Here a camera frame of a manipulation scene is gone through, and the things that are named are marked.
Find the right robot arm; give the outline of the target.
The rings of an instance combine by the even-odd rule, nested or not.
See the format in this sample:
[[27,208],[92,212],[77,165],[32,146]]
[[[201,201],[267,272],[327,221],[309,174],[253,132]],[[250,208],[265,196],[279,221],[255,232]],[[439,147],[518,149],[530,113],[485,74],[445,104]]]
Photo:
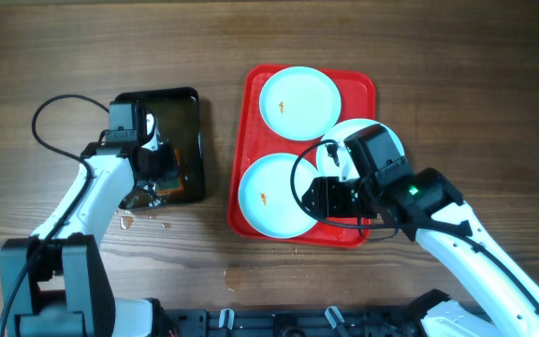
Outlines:
[[388,130],[363,128],[344,141],[326,139],[339,159],[350,156],[359,176],[318,177],[295,201],[313,219],[345,228],[346,219],[380,217],[380,229],[401,230],[444,264],[485,311],[482,319],[433,290],[406,309],[421,336],[539,336],[539,286],[485,231],[460,191],[434,168],[415,173]]

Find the light blue plate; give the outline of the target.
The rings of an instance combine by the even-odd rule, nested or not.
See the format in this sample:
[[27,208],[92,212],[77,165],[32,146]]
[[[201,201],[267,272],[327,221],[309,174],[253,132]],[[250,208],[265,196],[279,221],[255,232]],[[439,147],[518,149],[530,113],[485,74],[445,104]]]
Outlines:
[[317,139],[339,120],[342,99],[335,82],[311,67],[291,66],[272,75],[259,95],[269,129],[294,141]]
[[257,232],[274,239],[291,239],[311,230],[317,221],[295,201],[319,176],[313,164],[294,154],[268,154],[244,172],[238,203],[244,219]]
[[371,119],[356,118],[340,122],[334,125],[324,135],[322,140],[335,140],[338,142],[337,156],[340,165],[337,166],[334,160],[328,155],[328,150],[325,145],[317,148],[316,151],[316,166],[321,176],[335,177],[337,176],[341,182],[351,179],[357,179],[359,174],[355,168],[350,155],[344,147],[344,140],[357,131],[372,125],[381,125],[384,127],[390,137],[393,139],[398,151],[401,155],[405,155],[403,145],[398,136],[386,125]]

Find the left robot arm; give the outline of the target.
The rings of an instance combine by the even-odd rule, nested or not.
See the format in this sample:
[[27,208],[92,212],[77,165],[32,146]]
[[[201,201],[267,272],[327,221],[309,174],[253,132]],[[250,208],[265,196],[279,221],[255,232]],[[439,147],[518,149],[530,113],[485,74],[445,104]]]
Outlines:
[[99,245],[121,201],[159,178],[147,148],[156,118],[142,103],[113,102],[109,128],[77,156],[80,170],[53,214],[0,251],[0,336],[174,336],[159,300],[114,297]]

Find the green and orange sponge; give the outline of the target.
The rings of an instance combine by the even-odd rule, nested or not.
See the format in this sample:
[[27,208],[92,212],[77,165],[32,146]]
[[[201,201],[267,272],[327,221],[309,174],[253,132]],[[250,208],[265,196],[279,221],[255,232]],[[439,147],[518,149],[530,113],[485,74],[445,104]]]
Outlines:
[[172,157],[168,157],[164,162],[162,172],[155,183],[155,193],[158,196],[165,196],[184,190],[180,159],[180,152],[174,149]]

